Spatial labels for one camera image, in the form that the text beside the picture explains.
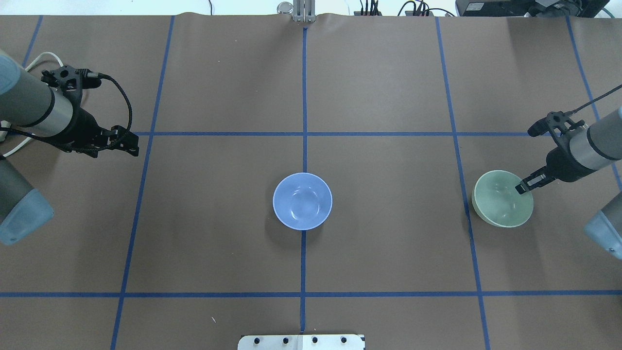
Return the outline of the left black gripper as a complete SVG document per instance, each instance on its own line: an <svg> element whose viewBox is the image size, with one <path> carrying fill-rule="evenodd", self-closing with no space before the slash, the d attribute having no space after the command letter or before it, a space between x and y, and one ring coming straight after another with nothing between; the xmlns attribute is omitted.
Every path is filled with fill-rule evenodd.
<svg viewBox="0 0 622 350"><path fill-rule="evenodd" d="M120 125L111 129L100 127L93 115L77 108L68 126L56 135L56 144L62 149L97 157L99 149L106 148L138 157L138 136Z"/></svg>

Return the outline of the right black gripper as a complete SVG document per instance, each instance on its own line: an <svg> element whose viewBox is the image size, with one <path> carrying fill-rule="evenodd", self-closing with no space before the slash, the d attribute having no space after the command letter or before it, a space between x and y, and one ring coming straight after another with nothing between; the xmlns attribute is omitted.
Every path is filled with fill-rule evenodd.
<svg viewBox="0 0 622 350"><path fill-rule="evenodd" d="M515 186L522 195L557 180L575 182L581 178L581 165L562 148L554 148L546 157L546 166L542 166Z"/></svg>

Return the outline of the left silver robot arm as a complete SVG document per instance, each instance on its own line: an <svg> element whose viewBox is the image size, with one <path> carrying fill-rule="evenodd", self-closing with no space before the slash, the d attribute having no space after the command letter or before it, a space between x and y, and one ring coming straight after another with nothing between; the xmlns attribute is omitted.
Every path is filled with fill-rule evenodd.
<svg viewBox="0 0 622 350"><path fill-rule="evenodd" d="M1 225L3 245L13 245L54 216L47 199L9 161L29 142L39 141L65 153L97 158L104 150L137 157L138 136L131 131L133 108L126 92L111 76L65 65L54 53L43 52L26 67L7 53L0 56L1 140L21 135L22 142L1 154ZM121 93L128 111L127 126L99 126L82 107L85 89L106 80Z"/></svg>

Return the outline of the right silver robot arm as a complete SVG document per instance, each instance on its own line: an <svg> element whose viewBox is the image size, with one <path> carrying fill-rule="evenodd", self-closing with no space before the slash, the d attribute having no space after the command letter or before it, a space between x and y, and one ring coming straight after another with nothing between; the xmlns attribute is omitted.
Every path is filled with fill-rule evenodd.
<svg viewBox="0 0 622 350"><path fill-rule="evenodd" d="M515 187L520 194L559 180L575 182L622 158L621 109L588 126L574 122L569 112L551 112L535 122L527 133L538 137L549 133L557 145L546 156L546 164ZM618 193L585 224L584 232L616 259L622 257L621 195Z"/></svg>

